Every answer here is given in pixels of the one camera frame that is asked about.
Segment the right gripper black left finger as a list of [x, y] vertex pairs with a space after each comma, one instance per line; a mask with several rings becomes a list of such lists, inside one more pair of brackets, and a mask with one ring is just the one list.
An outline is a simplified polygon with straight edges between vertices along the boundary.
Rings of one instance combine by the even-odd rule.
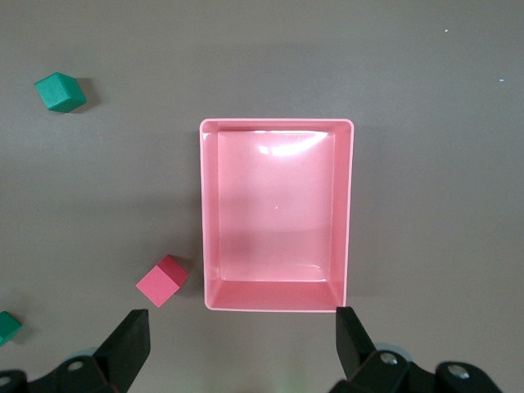
[[134, 309], [92, 355], [66, 360], [30, 392], [127, 392], [151, 351], [149, 313]]

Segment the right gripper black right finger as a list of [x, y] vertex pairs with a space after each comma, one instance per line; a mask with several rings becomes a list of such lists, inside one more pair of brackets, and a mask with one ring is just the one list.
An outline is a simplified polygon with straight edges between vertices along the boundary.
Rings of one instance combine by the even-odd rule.
[[336, 311], [336, 347], [346, 377], [332, 393], [435, 392], [436, 377], [393, 350], [379, 350], [354, 309]]

